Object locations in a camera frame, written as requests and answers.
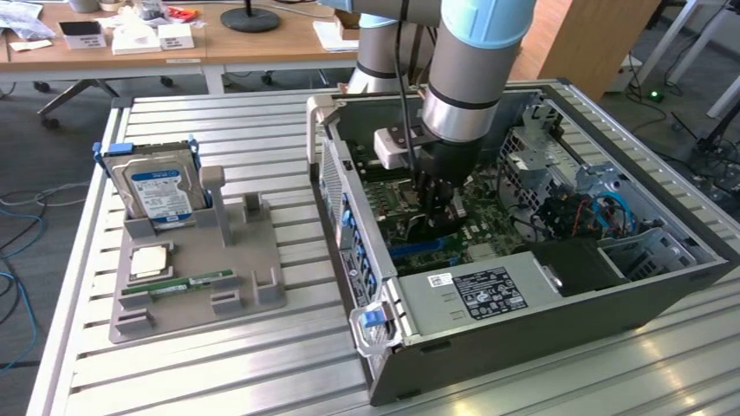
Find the chair wheel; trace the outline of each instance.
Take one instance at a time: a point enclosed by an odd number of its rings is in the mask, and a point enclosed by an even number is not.
[[[41,119],[41,126],[45,127],[48,130],[56,130],[59,128],[59,120]]]
[[[47,93],[48,91],[51,91],[51,87],[48,86],[48,84],[39,81],[33,82],[33,89],[40,93]]]

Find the paper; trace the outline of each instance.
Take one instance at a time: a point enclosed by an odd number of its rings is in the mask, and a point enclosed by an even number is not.
[[[313,22],[313,30],[327,52],[355,52],[360,41],[345,41],[333,22]]]
[[[11,42],[9,45],[16,52],[23,52],[24,50],[33,50],[51,46],[51,41]]]

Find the hard drive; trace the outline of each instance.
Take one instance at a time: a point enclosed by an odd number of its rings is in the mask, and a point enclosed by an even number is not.
[[[95,159],[113,180],[128,219],[149,218],[156,229],[168,229],[188,224],[193,211],[207,207],[193,140],[113,144],[105,153],[97,148]]]

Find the aluminum extrusion table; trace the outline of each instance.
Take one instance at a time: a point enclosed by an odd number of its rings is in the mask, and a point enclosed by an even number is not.
[[[740,250],[737,223],[575,88],[553,86]],[[143,98],[111,111],[104,145],[183,140],[192,133],[204,163],[225,167],[227,198],[265,194],[289,304],[112,344],[124,212],[96,168],[29,414],[739,414],[736,272],[637,330],[393,405],[368,405],[307,174],[305,100],[331,92]],[[564,128],[572,146],[592,146],[573,126]],[[591,154],[587,161],[603,158],[597,149],[580,150]]]

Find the gray floor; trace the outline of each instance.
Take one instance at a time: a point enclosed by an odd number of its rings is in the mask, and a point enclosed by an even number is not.
[[[635,55],[644,60],[655,48],[665,26],[656,31],[645,32],[635,48]],[[659,86],[663,81],[660,68],[667,68],[673,60],[675,52],[660,62],[659,69],[647,82],[644,89]],[[347,81],[347,70],[327,71],[332,81]],[[701,54],[700,61],[687,74],[681,87],[684,97],[665,95],[660,104],[667,112],[675,111],[684,122],[701,131],[709,131],[716,121],[704,115],[713,101],[740,73],[740,64],[713,50]],[[275,73],[275,85],[265,87],[259,74],[248,78],[232,78],[236,82],[235,91],[264,89],[296,89],[320,85],[315,71]],[[204,94],[205,84],[200,76],[175,77],[176,87],[167,89],[156,78],[129,81],[113,81],[111,85],[124,95],[156,96]],[[55,82],[57,91],[69,83]],[[29,83],[17,85],[12,96],[0,101],[0,194],[17,190],[40,190],[67,182],[84,181],[92,173],[92,143],[100,139],[108,116],[109,99],[100,90],[92,89],[60,108],[53,116],[63,127],[49,132],[39,125],[35,111],[49,98],[48,94],[37,93]],[[653,120],[659,114],[644,108],[621,95],[608,95],[601,105],[627,126]],[[671,128],[671,120],[640,129],[640,136],[664,153],[680,156],[691,147],[691,135],[676,132]],[[740,139],[740,120],[731,128],[731,140]],[[79,198],[83,190],[67,192],[61,198]],[[39,207],[29,206],[20,212],[35,212]],[[19,256],[11,259],[15,270],[25,282],[36,316],[41,326],[37,346],[25,361],[39,360],[45,341],[44,332],[49,327],[56,297],[65,272],[67,257],[72,249],[75,231],[83,207],[51,208],[45,216],[47,229],[43,238]],[[0,241],[24,227],[24,221],[0,216]],[[11,297],[0,299],[0,315],[9,307]],[[0,362],[8,362],[24,349],[31,338],[28,317],[19,309],[13,317],[0,327]],[[0,414],[23,414],[28,405],[36,368],[17,368],[0,375]]]

